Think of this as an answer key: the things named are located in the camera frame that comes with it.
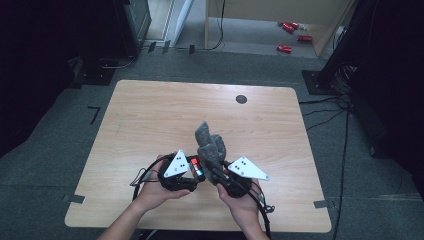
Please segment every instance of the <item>finger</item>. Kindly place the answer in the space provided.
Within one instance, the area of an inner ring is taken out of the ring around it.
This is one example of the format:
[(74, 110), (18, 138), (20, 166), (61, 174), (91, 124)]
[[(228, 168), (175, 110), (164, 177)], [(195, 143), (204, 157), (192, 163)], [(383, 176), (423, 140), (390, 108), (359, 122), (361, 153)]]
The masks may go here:
[(228, 193), (227, 193), (227, 190), (225, 190), (224, 186), (218, 183), (216, 184), (216, 188), (218, 189), (219, 198), (221, 200), (228, 198)]
[[(158, 157), (156, 158), (156, 160), (158, 160), (159, 158), (164, 157), (165, 155), (158, 155)], [(152, 170), (155, 170), (156, 172), (159, 172), (160, 166), (162, 166), (163, 161), (159, 161), (158, 163), (156, 163), (153, 167)]]

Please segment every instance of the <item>vr controller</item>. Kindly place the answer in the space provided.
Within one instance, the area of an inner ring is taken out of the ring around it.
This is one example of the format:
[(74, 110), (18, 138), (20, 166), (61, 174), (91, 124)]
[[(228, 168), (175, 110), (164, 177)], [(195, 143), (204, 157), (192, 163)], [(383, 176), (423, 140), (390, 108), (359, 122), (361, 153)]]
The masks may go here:
[[(162, 187), (169, 191), (188, 189), (193, 192), (197, 184), (206, 180), (204, 170), (199, 161), (199, 156), (185, 156), (183, 150), (176, 154), (167, 155), (159, 169), (158, 179)], [(233, 198), (243, 197), (252, 187), (251, 178), (269, 180), (269, 176), (259, 169), (246, 157), (241, 157), (233, 163), (224, 161), (223, 166), (228, 175), (221, 169), (209, 169), (212, 173), (214, 185), (222, 184)], [(191, 170), (193, 178), (183, 175)]]
[[(222, 184), (229, 196), (240, 198), (252, 188), (252, 178), (269, 180), (269, 176), (246, 157), (234, 162), (226, 161), (226, 148), (221, 136), (210, 135), (206, 122), (196, 130), (195, 137), (199, 145), (198, 155), (186, 156), (183, 150), (179, 150), (159, 160), (163, 161), (158, 172), (162, 187), (170, 191), (188, 189), (193, 192), (198, 183), (208, 179), (213, 185)], [(190, 169), (193, 178), (183, 177)], [(139, 184), (134, 191), (133, 199), (138, 194), (138, 188)]]
[[(187, 157), (182, 150), (179, 150), (176, 154), (169, 154), (163, 161), (158, 178), (162, 187), (169, 191), (188, 189), (193, 192), (197, 184), (206, 179), (197, 155)], [(189, 169), (193, 178), (183, 177)]]

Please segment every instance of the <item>wire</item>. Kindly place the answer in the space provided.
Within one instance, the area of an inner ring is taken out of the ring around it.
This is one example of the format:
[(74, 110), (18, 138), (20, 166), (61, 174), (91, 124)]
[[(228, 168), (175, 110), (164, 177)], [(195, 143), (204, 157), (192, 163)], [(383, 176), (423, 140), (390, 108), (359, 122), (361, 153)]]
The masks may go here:
[[(103, 60), (105, 60), (105, 58), (100, 58), (98, 61), (99, 61), (99, 62), (101, 62), (101, 61), (103, 61)], [(103, 66), (102, 64), (100, 64), (100, 67), (101, 67), (101, 68), (104, 68), (104, 69), (120, 69), (120, 68), (126, 68), (126, 67), (128, 67), (129, 65), (131, 65), (131, 63), (133, 63), (133, 62), (134, 62), (134, 60), (135, 60), (135, 56), (131, 56), (131, 60), (130, 60), (130, 62), (129, 62), (129, 63), (127, 63), (127, 64), (125, 64), (125, 65), (109, 67), (109, 66)]]
[(337, 231), (339, 228), (340, 223), (340, 215), (342, 211), (342, 204), (343, 204), (343, 193), (344, 193), (344, 174), (345, 174), (345, 165), (346, 165), (346, 152), (347, 152), (347, 140), (348, 140), (348, 134), (349, 134), (349, 111), (347, 111), (346, 115), (346, 128), (345, 128), (345, 143), (343, 146), (343, 158), (342, 158), (342, 168), (341, 168), (341, 174), (340, 174), (340, 195), (339, 195), (339, 207), (337, 211), (337, 219), (336, 224), (334, 226), (334, 234), (333, 234), (333, 240), (337, 238)]
[(332, 116), (330, 119), (328, 119), (327, 121), (321, 122), (321, 123), (317, 123), (315, 125), (310, 126), (309, 128), (306, 129), (306, 131), (309, 131), (310, 129), (320, 126), (322, 124), (326, 124), (328, 122), (330, 122), (331, 120), (333, 120), (335, 117), (337, 117), (338, 115), (340, 115), (341, 113), (343, 113), (344, 111), (346, 111), (346, 109), (342, 109), (340, 110), (337, 114), (335, 114), (334, 116)]
[[(232, 182), (235, 183), (238, 187), (240, 187), (243, 191), (246, 191), (246, 188), (243, 185), (241, 185), (239, 182), (236, 182), (236, 181), (232, 181)], [(265, 211), (265, 208), (262, 206), (261, 202), (250, 191), (246, 191), (246, 192), (253, 199), (253, 201), (255, 201), (256, 205), (258, 206), (259, 212), (261, 213), (261, 215), (264, 219), (266, 235), (268, 236), (269, 239), (271, 239), (270, 221), (268, 219), (267, 212)]]
[(316, 111), (312, 111), (312, 112), (310, 112), (310, 113), (302, 114), (302, 116), (303, 116), (303, 117), (306, 117), (306, 116), (309, 116), (309, 115), (314, 114), (314, 113), (319, 113), (319, 112), (335, 112), (335, 111), (339, 111), (339, 110), (340, 110), (340, 109), (324, 109), (324, 110), (316, 110)]
[[(216, 18), (217, 24), (218, 24), (218, 28), (219, 31), (221, 33), (221, 36), (217, 42), (217, 44), (212, 47), (212, 48), (201, 48), (201, 49), (196, 49), (196, 51), (213, 51), (216, 50), (219, 46), (221, 46), (222, 43), (224, 43), (224, 29), (223, 29), (223, 22), (224, 22), (224, 12), (225, 12), (225, 0), (222, 3), (222, 10), (221, 10), (221, 19), (219, 19), (218, 17)], [(146, 48), (150, 48), (150, 46), (143, 46), (141, 48), (141, 50), (146, 49)], [(188, 50), (189, 48), (184, 48), (184, 47), (168, 47), (170, 49), (176, 49), (176, 50)]]
[(144, 171), (144, 173), (140, 176), (140, 178), (138, 179), (138, 183), (137, 184), (134, 184), (134, 182), (135, 181), (133, 181), (131, 184), (130, 184), (130, 186), (135, 186), (135, 189), (134, 189), (134, 194), (133, 194), (133, 201), (134, 201), (134, 199), (136, 199), (137, 198), (137, 196), (138, 196), (138, 191), (140, 190), (140, 185), (141, 185), (141, 183), (143, 182), (143, 179), (144, 179), (144, 177), (147, 175), (147, 173), (150, 171), (150, 169), (152, 169), (153, 168), (153, 166), (155, 166), (158, 162), (160, 162), (160, 161), (162, 161), (162, 160), (165, 160), (165, 159), (167, 159), (167, 158), (169, 158), (169, 156), (170, 156), (171, 154), (169, 154), (169, 155), (165, 155), (165, 156), (163, 156), (163, 157), (160, 157), (160, 158), (158, 158), (158, 159), (156, 159), (156, 161), (154, 161), (145, 171)]

